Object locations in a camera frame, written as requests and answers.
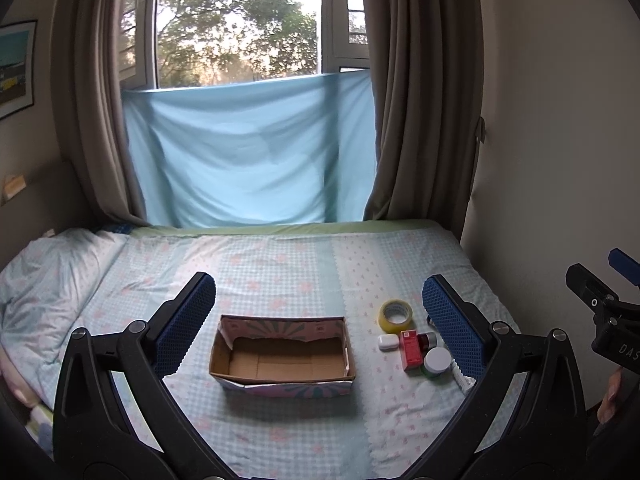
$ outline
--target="window shutter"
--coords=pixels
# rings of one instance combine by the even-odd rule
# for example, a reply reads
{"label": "window shutter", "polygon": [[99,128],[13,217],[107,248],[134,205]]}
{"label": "window shutter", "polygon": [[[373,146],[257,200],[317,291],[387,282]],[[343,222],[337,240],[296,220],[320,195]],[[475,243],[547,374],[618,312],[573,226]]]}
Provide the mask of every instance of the window shutter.
{"label": "window shutter", "polygon": [[118,73],[122,88],[156,87],[156,0],[122,0]]}
{"label": "window shutter", "polygon": [[322,71],[368,68],[362,0],[322,0]]}

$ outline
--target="screw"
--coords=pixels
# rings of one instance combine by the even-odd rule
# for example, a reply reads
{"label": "screw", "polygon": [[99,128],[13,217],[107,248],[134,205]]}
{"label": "screw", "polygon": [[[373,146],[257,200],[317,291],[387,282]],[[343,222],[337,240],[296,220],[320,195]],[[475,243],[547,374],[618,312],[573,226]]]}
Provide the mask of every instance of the screw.
{"label": "screw", "polygon": [[566,333],[564,332],[564,330],[556,328],[554,330],[554,339],[556,339],[557,341],[564,341],[566,339]]}
{"label": "screw", "polygon": [[129,326],[127,328],[129,329],[129,332],[137,334],[139,332],[142,332],[145,329],[145,326],[146,323],[144,321],[137,320],[129,323]]}
{"label": "screw", "polygon": [[85,335],[86,335],[86,329],[85,328],[76,328],[71,333],[71,339],[82,339]]}
{"label": "screw", "polygon": [[509,333],[509,325],[502,321],[497,321],[493,326],[494,332],[497,334],[505,335]]}

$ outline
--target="picture frame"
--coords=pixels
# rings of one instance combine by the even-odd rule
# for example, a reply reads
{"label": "picture frame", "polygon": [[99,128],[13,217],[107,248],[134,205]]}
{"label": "picture frame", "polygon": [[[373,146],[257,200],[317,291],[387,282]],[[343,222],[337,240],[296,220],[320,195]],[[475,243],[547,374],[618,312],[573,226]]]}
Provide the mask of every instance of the picture frame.
{"label": "picture frame", "polygon": [[0,27],[0,120],[33,106],[37,20]]}

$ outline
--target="white container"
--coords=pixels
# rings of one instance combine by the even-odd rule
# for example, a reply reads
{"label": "white container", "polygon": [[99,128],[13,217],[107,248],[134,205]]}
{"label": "white container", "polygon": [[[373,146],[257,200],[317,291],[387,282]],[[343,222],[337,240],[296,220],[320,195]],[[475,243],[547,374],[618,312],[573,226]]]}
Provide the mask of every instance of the white container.
{"label": "white container", "polygon": [[439,376],[449,370],[451,366],[451,354],[449,350],[438,346],[427,352],[422,361],[423,373],[430,379]]}
{"label": "white container", "polygon": [[397,334],[383,334],[378,336],[378,348],[383,352],[395,350],[400,346],[400,340]]}

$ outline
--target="human hand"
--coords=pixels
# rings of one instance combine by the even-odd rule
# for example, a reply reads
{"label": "human hand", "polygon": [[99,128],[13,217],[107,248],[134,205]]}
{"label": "human hand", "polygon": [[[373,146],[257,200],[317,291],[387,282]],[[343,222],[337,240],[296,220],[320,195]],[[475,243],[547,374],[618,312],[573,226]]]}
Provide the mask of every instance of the human hand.
{"label": "human hand", "polygon": [[600,424],[609,422],[616,414],[616,395],[622,382],[622,368],[618,368],[609,378],[607,393],[598,408],[598,421]]}

